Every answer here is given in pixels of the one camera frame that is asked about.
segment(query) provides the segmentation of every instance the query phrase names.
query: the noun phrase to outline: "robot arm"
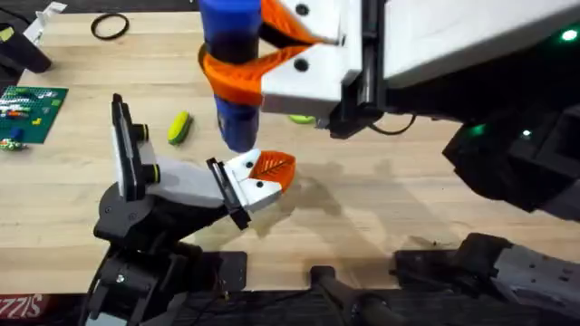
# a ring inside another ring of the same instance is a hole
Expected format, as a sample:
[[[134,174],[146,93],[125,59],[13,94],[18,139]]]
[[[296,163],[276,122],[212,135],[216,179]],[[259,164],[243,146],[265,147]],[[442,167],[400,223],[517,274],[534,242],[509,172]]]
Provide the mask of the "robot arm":
[[[200,168],[156,157],[149,128],[132,122],[118,94],[111,115],[118,180],[102,196],[93,230],[110,248],[80,324],[170,324],[163,318],[177,313],[181,293],[243,289],[245,253],[204,253],[180,240],[225,216],[247,228],[247,211],[275,202],[290,185],[295,159],[253,149]]]
[[[282,50],[227,69],[202,55],[222,98],[315,116],[336,139],[385,113],[455,120],[443,154],[476,193],[579,216],[576,0],[263,0],[262,10],[260,35]],[[240,76],[257,79],[251,90]]]

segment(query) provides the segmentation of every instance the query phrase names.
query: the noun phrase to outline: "black rubber band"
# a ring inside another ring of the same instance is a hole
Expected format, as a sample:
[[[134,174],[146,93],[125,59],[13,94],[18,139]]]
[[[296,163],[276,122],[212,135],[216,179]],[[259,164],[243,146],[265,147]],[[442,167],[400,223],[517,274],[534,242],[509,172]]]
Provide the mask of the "black rubber band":
[[[122,20],[125,21],[125,26],[123,26],[123,28],[118,31],[116,34],[110,35],[110,36],[101,36],[97,34],[97,26],[99,26],[99,24],[107,19],[107,18],[111,18],[111,17],[119,17]],[[129,18],[127,18],[126,16],[124,16],[123,14],[102,14],[100,16],[98,16],[94,21],[92,21],[91,24],[91,33],[94,37],[98,38],[99,40],[103,40],[103,41],[110,41],[110,40],[114,40],[117,39],[123,35],[125,35],[125,33],[127,33],[127,31],[129,31]]]

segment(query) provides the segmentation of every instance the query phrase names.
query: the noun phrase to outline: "orange gripper pad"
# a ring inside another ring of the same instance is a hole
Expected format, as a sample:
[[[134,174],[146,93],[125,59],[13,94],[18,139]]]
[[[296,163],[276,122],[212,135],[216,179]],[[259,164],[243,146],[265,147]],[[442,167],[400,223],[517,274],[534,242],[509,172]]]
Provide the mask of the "orange gripper pad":
[[[244,64],[221,62],[205,53],[201,63],[214,94],[237,104],[257,106],[262,104],[262,76],[307,48],[287,47]]]
[[[320,43],[276,0],[262,0],[262,20],[278,31],[304,43]]]
[[[284,193],[292,184],[295,169],[296,158],[292,155],[273,150],[263,150],[249,177],[277,182]]]

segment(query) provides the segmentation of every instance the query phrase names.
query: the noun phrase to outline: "wooden table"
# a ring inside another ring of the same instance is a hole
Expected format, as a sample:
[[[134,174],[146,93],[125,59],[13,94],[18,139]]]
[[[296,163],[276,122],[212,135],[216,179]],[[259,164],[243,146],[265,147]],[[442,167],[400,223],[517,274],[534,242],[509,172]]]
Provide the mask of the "wooden table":
[[[62,14],[48,25],[43,50],[50,72],[26,72],[20,85],[68,87],[42,146],[0,153],[0,293],[85,292],[107,243],[92,236],[97,205],[113,182],[111,95],[147,123],[158,155],[204,164],[229,159],[219,136],[212,92],[198,67],[199,15],[128,14],[127,35],[91,36],[95,14]],[[195,126],[174,148],[166,132],[188,110]],[[386,117],[395,129],[408,117]],[[294,184],[239,232],[225,218],[188,238],[205,250],[245,250],[247,288],[306,286],[314,264],[362,287],[392,287],[392,253],[455,248],[469,232],[505,236],[560,258],[580,261],[580,225],[529,215],[473,194],[440,154],[458,125],[419,119],[400,137],[370,130],[346,141],[327,131],[262,114],[257,146],[297,158]]]

